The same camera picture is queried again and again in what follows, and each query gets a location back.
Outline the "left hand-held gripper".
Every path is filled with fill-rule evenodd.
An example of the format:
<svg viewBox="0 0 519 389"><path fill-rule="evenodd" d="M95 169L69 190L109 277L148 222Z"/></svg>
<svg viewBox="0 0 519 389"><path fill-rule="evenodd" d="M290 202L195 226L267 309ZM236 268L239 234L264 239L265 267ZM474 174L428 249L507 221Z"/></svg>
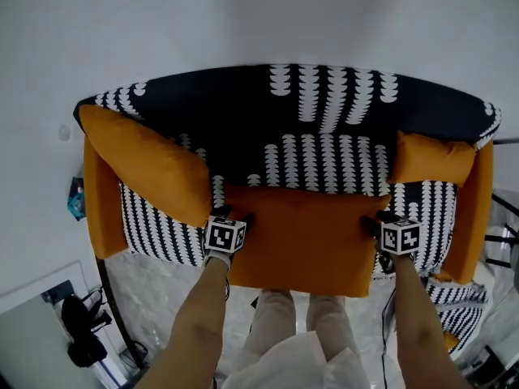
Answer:
<svg viewBox="0 0 519 389"><path fill-rule="evenodd" d="M240 251L255 221L255 214L249 213L240 220L229 219L232 206L224 204L214 207L204 231L204 249L227 254Z"/></svg>

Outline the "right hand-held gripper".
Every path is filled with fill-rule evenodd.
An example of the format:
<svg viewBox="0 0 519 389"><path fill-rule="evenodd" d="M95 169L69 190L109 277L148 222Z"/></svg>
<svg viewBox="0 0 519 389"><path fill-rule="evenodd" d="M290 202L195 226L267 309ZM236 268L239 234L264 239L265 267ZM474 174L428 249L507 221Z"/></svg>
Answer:
<svg viewBox="0 0 519 389"><path fill-rule="evenodd" d="M377 220L362 216L362 230L379 240L379 263L385 274L394 272L392 256L408 257L414 261L421 248L421 223L390 211L378 211Z"/></svg>

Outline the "orange black white patterned sofa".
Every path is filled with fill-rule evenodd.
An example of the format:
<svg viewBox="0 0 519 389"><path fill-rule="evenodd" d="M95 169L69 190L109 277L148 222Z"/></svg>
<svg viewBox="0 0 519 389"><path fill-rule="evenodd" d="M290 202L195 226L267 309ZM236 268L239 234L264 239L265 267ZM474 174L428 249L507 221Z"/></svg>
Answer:
<svg viewBox="0 0 519 389"><path fill-rule="evenodd" d="M467 284L490 215L492 103L437 83L343 66L232 66L133 83L80 101L111 109L200 156L212 209L224 185L390 195L385 210L418 220L419 271ZM390 184L397 133L463 142L476 151L463 186ZM84 189L95 255L123 250L199 266L204 226L167 216L126 186L85 134Z"/></svg>

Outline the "person's left forearm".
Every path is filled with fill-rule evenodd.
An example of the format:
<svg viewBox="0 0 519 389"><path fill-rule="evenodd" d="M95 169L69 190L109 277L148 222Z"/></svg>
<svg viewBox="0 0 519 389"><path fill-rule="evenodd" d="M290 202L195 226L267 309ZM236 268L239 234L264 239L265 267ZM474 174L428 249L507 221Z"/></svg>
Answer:
<svg viewBox="0 0 519 389"><path fill-rule="evenodd" d="M211 261L177 312L169 342L135 389L210 389L221 357L227 271Z"/></svg>

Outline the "person's right forearm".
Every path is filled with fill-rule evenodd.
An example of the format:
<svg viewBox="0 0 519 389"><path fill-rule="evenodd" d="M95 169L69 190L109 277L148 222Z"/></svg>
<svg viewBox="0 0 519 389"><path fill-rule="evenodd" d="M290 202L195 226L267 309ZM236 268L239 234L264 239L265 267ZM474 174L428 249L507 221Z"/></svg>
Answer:
<svg viewBox="0 0 519 389"><path fill-rule="evenodd" d="M405 389L472 389L448 354L439 316L407 256L393 256L397 360Z"/></svg>

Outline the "white wristband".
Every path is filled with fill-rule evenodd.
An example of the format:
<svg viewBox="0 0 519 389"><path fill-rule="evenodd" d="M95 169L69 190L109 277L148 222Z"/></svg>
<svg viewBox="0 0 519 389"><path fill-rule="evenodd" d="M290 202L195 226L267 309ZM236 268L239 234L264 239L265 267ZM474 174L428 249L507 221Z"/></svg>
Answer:
<svg viewBox="0 0 519 389"><path fill-rule="evenodd" d="M206 267L210 264L211 261L219 261L225 265L225 269L229 272L232 262L234 259L234 255L226 252L222 252L219 250L210 250L204 257L204 265Z"/></svg>

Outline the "person's beige trousers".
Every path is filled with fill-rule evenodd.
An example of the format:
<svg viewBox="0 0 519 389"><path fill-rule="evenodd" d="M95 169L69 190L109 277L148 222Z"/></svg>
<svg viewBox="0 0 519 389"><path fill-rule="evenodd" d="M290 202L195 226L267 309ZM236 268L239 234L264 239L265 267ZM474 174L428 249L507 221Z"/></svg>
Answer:
<svg viewBox="0 0 519 389"><path fill-rule="evenodd" d="M327 360L332 360L345 348L350 348L361 359L342 298L309 296L305 332L310 331L317 334ZM261 356L275 344L297 334L295 303L291 293L262 290L241 351L247 349Z"/></svg>

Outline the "black metal stand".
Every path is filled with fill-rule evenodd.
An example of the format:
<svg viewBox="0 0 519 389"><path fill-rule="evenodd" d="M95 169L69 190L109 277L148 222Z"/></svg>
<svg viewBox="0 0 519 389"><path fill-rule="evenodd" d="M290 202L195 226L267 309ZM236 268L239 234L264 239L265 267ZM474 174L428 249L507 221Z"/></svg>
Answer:
<svg viewBox="0 0 519 389"><path fill-rule="evenodd" d="M495 193L491 195L491 199L493 202L503 207L506 211L512 213L514 216L519 218L519 207L514 206L513 204L501 198L499 195ZM516 271L517 267L519 266L519 254L514 254L513 251L514 247L516 247L519 250L519 229L514 229L510 224L505 223L504 235L496 236L487 234L485 236L485 242L506 245L509 248L508 261L486 257L485 263Z"/></svg>

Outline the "blue plastic bag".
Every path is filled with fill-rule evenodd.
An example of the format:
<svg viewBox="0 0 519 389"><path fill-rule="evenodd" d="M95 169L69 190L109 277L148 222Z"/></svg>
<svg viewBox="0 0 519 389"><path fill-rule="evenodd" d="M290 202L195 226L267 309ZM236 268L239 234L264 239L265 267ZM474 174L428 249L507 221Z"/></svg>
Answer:
<svg viewBox="0 0 519 389"><path fill-rule="evenodd" d="M85 214L84 193L70 194L67 200L67 209L76 220L82 220Z"/></svg>

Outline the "person's white shirt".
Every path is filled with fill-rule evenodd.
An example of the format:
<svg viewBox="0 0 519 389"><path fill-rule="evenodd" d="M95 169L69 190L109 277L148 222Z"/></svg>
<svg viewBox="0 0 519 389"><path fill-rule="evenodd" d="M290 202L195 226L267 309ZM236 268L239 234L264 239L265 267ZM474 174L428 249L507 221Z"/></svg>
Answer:
<svg viewBox="0 0 519 389"><path fill-rule="evenodd" d="M261 356L243 349L221 389L370 389L370 383L356 353L345 348L329 361L310 331Z"/></svg>

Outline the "dark tumbler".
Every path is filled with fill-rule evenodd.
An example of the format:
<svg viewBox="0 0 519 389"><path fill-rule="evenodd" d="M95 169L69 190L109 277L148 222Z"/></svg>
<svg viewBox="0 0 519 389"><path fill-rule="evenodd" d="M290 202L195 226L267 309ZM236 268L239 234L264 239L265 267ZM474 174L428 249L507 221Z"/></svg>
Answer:
<svg viewBox="0 0 519 389"><path fill-rule="evenodd" d="M52 306L56 306L60 301L63 301L73 294L74 288L72 283L69 280L66 280L44 291L41 294L41 297L44 302L49 303Z"/></svg>

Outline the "black backpack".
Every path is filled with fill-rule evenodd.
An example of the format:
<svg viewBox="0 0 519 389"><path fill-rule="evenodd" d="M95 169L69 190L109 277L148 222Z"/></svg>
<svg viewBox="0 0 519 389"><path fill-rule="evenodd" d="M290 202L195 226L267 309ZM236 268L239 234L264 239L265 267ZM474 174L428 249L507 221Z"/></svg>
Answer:
<svg viewBox="0 0 519 389"><path fill-rule="evenodd" d="M88 368L105 360L108 355L96 335L113 321L106 310L101 310L105 303L102 289L92 291L83 298L72 294L63 300L62 323L71 337L67 354L79 368Z"/></svg>

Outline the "grey window panel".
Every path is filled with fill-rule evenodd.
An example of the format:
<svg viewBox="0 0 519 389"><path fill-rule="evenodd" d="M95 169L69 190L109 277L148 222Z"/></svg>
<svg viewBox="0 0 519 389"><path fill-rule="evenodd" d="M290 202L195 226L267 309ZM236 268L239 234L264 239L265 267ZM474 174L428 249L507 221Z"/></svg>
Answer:
<svg viewBox="0 0 519 389"><path fill-rule="evenodd" d="M0 375L14 389L98 389L95 374L73 364L54 308L37 296L0 314Z"/></svg>

